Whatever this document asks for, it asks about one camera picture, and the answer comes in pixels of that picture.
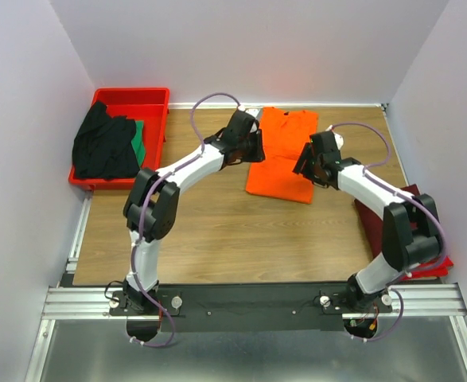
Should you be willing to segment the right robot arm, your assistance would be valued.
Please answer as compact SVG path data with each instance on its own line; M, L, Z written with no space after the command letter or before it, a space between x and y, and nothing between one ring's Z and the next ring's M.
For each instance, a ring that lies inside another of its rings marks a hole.
M349 309L359 311L414 269L429 271L442 265L447 256L445 233L431 196L403 191L356 159L342 158L342 142L332 129L310 135L294 172L353 196L382 220L380 253L349 277L341 295Z

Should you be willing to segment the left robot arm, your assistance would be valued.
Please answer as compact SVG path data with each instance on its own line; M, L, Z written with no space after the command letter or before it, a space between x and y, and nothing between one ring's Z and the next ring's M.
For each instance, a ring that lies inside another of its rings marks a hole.
M138 309L150 311L158 285L158 254L173 228L180 197L197 182L227 166L262 162L262 111L236 109L226 127L179 161L138 172L123 208L131 241L130 269L123 291Z

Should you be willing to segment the orange t-shirt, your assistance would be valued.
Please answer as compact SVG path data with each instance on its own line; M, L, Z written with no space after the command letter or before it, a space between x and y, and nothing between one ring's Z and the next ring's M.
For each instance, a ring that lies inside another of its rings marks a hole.
M310 135L317 132L319 114L314 111L284 111L263 108L260 128L266 159L250 166L249 194L310 204L313 185L293 169Z

